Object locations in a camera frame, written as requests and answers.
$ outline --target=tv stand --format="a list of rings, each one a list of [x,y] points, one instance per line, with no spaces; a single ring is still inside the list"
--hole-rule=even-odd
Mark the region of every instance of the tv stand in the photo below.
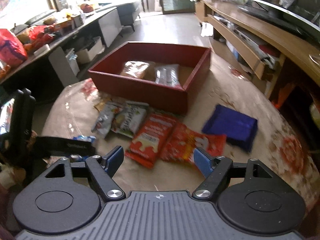
[[[279,65],[275,71],[269,71],[254,51],[240,39],[233,31],[229,30],[223,23],[213,17],[214,13],[225,17],[227,20],[259,36],[281,52]],[[270,100],[276,99],[279,89],[285,84],[279,83],[286,71],[298,68],[317,87],[320,86],[320,67],[309,57],[319,55],[320,51],[307,41],[292,35],[274,25],[253,17],[241,11],[237,5],[219,0],[208,2],[207,0],[196,1],[196,16],[199,22],[208,22],[214,27],[215,33],[219,33],[228,40],[239,52],[260,80],[269,80],[271,86],[266,95]]]

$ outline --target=open cardboard box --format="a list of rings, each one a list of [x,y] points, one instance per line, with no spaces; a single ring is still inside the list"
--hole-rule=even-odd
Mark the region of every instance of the open cardboard box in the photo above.
[[[210,68],[209,48],[162,43],[127,42],[89,70],[97,89],[110,95],[145,102],[176,114],[185,114],[197,96]],[[156,84],[119,74],[127,61],[179,64],[181,88]]]

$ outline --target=red snack bag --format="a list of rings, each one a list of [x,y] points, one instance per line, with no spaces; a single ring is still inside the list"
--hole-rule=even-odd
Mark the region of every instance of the red snack bag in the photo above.
[[[160,158],[164,161],[179,160],[194,163],[193,150],[196,147],[203,148],[212,156],[220,156],[223,154],[226,139],[226,135],[205,135],[178,123],[161,151]]]
[[[151,169],[177,123],[170,115],[151,114],[132,140],[125,156]]]
[[[28,58],[23,44],[7,29],[0,29],[0,60],[15,68]]]

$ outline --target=chips bag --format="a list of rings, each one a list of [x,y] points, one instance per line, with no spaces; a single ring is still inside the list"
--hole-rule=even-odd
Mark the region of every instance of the chips bag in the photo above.
[[[147,103],[126,101],[124,109],[114,118],[111,130],[133,138],[147,116],[148,107]]]
[[[125,156],[152,168],[177,119],[165,114],[151,114],[132,140]]]
[[[164,161],[182,161],[194,163],[193,150],[201,147],[212,156],[223,154],[226,135],[205,135],[190,130],[186,125],[178,123],[161,151]]]

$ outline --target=cardboard box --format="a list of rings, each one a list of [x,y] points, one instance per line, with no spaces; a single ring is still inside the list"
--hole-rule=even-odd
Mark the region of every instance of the cardboard box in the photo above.
[[[203,85],[210,68],[209,48],[144,42],[127,42],[96,63],[89,75],[98,90],[129,100],[146,102],[152,107],[185,114]],[[180,73],[181,88],[173,88],[120,76],[127,61],[139,60],[163,64],[179,64],[188,69]]]
[[[80,64],[92,61],[94,57],[102,51],[103,45],[101,37],[94,37],[93,39],[95,40],[95,45],[90,50],[82,49],[76,53],[78,56],[77,61]]]
[[[75,28],[75,22],[73,19],[63,19],[54,25],[54,31],[59,31],[59,30],[73,30]]]

